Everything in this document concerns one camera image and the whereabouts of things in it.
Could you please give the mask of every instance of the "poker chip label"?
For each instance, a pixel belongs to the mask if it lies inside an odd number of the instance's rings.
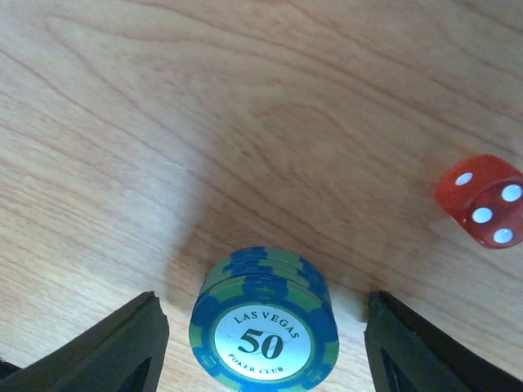
[[[211,270],[189,339],[199,364],[239,392],[302,392],[333,370],[339,343],[320,272],[273,247],[234,252]]]
[[[267,305],[232,310],[218,323],[214,345],[235,372],[256,380],[280,380],[300,371],[311,339],[291,314]]]

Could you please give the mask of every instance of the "wooden table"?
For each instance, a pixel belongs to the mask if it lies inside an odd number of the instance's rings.
[[[338,364],[389,290],[523,377],[523,247],[434,202],[454,164],[523,168],[518,0],[0,2],[0,353],[26,366],[142,291],[171,324],[159,390],[223,390],[187,337],[205,274],[256,244],[330,285]]]

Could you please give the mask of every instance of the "green poker chip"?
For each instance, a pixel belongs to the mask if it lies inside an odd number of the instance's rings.
[[[209,274],[189,327],[194,356],[232,390],[303,391],[333,370],[339,343],[323,277],[298,255],[237,251]]]

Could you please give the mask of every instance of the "stack of poker chips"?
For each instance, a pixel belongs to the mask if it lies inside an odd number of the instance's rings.
[[[243,392],[310,390],[333,370],[339,348],[324,278],[274,247],[242,249],[211,270],[189,338],[207,373]]]

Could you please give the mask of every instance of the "blue poker chip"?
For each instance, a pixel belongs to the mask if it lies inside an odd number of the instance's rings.
[[[330,306],[329,290],[320,275],[308,274],[306,270],[299,269],[290,264],[279,262],[275,264],[273,260],[251,259],[241,264],[225,265],[219,269],[219,271],[215,271],[214,275],[205,281],[200,291],[200,296],[214,285],[229,278],[256,274],[279,276],[298,283],[318,296],[322,301],[327,302]]]
[[[330,304],[271,274],[231,277],[197,301],[189,328],[200,365],[241,392],[310,390],[339,350]]]
[[[296,253],[276,247],[249,247],[233,252],[221,260],[218,265],[211,270],[207,280],[216,278],[216,275],[226,275],[227,272],[238,271],[242,267],[250,268],[255,265],[270,266],[275,270],[291,265],[297,268],[295,274],[311,282],[313,289],[315,287],[320,292],[325,292],[330,302],[329,290],[321,273],[310,262]],[[238,272],[234,272],[233,274],[235,276],[239,275]]]

